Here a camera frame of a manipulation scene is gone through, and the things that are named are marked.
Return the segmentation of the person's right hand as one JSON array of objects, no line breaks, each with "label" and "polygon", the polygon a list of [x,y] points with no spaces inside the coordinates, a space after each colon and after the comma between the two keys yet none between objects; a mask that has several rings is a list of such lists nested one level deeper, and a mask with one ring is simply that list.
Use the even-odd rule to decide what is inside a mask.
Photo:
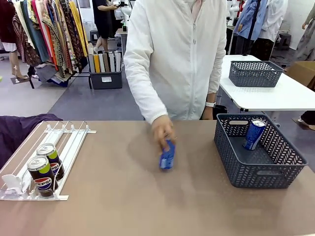
[{"label": "person's right hand", "polygon": [[152,132],[154,140],[159,145],[161,151],[168,151],[170,149],[168,140],[173,144],[176,143],[177,136],[173,129],[173,123],[167,115],[162,115],[153,121]]}]

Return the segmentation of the person's left hand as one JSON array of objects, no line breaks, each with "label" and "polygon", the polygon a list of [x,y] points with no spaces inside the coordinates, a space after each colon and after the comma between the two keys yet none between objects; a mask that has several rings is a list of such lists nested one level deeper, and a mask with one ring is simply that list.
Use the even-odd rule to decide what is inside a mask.
[{"label": "person's left hand", "polygon": [[213,107],[205,106],[200,120],[213,120]]}]

